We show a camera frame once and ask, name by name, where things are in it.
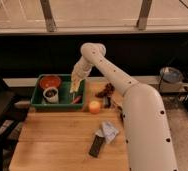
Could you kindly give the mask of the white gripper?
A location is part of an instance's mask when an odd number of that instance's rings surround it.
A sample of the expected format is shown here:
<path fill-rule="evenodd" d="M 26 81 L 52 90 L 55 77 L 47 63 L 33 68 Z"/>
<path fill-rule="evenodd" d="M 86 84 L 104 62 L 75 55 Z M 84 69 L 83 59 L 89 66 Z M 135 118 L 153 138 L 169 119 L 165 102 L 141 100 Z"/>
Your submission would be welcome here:
<path fill-rule="evenodd" d="M 71 73 L 71 81 L 79 82 L 85 79 L 88 75 L 89 75 L 89 72 L 85 71 L 82 65 L 80 65 L 79 63 L 76 63 Z"/>

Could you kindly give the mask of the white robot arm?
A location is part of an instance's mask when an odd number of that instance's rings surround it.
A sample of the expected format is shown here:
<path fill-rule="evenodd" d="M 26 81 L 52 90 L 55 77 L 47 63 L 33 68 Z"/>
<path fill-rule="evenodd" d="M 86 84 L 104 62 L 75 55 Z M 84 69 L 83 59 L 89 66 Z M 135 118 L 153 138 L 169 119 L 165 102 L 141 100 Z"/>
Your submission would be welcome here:
<path fill-rule="evenodd" d="M 159 92 L 107 60 L 103 44 L 84 43 L 80 52 L 81 58 L 72 71 L 70 92 L 78 91 L 80 82 L 95 66 L 123 96 L 129 171 L 179 171 Z"/>

